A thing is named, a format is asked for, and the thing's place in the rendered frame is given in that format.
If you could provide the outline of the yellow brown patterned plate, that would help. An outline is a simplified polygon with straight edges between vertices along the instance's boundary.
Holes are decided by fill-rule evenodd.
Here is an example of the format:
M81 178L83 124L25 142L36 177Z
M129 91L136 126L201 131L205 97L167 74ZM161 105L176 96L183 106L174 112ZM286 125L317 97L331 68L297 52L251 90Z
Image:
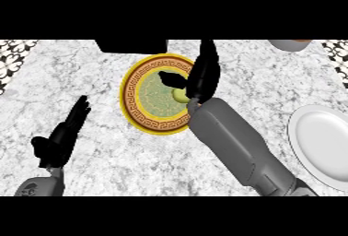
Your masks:
M120 107L132 125L143 132L165 136L188 128L186 104L173 97L158 73L165 71L188 78L193 67L189 58L174 53L155 54L130 68L120 85Z

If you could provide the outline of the white plate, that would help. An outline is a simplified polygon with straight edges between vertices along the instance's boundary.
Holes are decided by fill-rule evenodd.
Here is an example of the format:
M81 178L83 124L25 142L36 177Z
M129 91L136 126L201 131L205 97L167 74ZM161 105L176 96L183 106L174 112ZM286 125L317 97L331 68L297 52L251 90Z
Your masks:
M288 140L310 174L348 192L348 115L322 105L306 105L289 117Z

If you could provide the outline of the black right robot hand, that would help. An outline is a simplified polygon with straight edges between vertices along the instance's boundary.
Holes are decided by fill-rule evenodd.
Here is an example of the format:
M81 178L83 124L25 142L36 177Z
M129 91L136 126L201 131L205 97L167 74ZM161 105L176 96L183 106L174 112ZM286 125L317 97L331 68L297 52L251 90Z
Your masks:
M220 79L219 51L214 41L201 41L201 54L188 77L165 71L158 75L165 86L186 89L186 97L196 98L199 104L204 104L214 97Z

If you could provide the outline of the yellow-green lemon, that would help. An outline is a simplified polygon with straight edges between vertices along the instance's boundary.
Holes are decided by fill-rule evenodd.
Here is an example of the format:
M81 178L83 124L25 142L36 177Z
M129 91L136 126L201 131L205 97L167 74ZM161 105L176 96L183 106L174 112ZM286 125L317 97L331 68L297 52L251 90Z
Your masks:
M179 103L188 103L190 99L186 97L186 89L174 88L173 89L173 98Z

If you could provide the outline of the grey round pot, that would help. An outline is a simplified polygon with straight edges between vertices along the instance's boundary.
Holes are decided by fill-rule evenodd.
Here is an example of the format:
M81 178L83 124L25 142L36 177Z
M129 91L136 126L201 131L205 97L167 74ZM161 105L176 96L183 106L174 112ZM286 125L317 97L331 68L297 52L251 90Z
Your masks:
M311 40L270 40L270 44L285 52L300 52L311 43Z

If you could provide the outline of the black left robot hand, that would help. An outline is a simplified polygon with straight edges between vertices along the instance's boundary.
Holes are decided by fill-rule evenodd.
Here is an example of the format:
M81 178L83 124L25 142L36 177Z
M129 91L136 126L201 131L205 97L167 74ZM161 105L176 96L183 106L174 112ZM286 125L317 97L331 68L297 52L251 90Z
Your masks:
M87 96L81 95L65 121L58 124L50 136L31 138L34 156L40 159L42 168L62 168L67 164L78 140L78 132L92 110L89 105Z

